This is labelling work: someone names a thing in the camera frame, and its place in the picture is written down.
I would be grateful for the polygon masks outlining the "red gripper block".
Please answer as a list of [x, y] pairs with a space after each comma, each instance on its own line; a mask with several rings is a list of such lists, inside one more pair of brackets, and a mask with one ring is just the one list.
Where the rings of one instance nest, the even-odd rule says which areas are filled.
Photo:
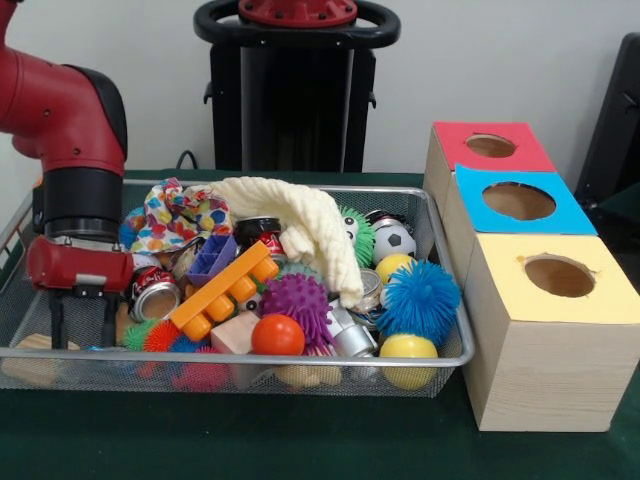
[[134, 260], [117, 243], [73, 237], [49, 239], [38, 236], [27, 251], [27, 275], [36, 288], [49, 289], [51, 345], [66, 350], [68, 345], [63, 293], [75, 287], [100, 287], [105, 293], [101, 346], [116, 344], [116, 315], [119, 294], [130, 283]]

